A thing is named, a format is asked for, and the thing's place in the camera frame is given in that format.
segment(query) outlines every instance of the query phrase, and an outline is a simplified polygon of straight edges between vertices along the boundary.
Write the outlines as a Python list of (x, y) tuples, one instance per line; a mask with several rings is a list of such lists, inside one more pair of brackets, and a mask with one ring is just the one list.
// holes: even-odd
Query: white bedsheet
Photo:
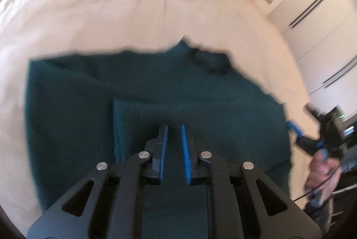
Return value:
[[(24, 132), (29, 59), (69, 52), (165, 51), (183, 36), (227, 50), (233, 66), (286, 104), (310, 135), (308, 96), (282, 37), (249, 0), (3, 0), (0, 4), (0, 204), (23, 232), (40, 216)], [(293, 147), (291, 197), (303, 194), (309, 158)]]

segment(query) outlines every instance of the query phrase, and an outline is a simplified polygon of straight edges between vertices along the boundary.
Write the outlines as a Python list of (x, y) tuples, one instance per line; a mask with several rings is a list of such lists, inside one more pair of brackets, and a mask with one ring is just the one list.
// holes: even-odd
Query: green cloth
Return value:
[(32, 61), (25, 118), (43, 210), (98, 162), (125, 160), (157, 136), (161, 123), (169, 125), (164, 183), (145, 187), (143, 238), (207, 237), (205, 188), (185, 181), (183, 123), (208, 150), (251, 160), (289, 191), (282, 105), (236, 72), (226, 55), (183, 41), (165, 53)]

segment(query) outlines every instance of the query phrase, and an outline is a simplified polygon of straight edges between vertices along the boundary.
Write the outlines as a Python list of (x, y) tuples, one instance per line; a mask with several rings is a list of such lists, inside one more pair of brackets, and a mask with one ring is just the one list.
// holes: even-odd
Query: black plastic bracket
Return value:
[(203, 158), (202, 151), (208, 149), (196, 145), (187, 125), (183, 129), (190, 185), (206, 185), (208, 238), (321, 239), (313, 220), (257, 166), (226, 164), (210, 152)]
[(144, 152), (112, 167), (97, 165), (30, 227), (27, 238), (140, 239), (143, 187), (162, 182), (167, 137), (161, 125)]

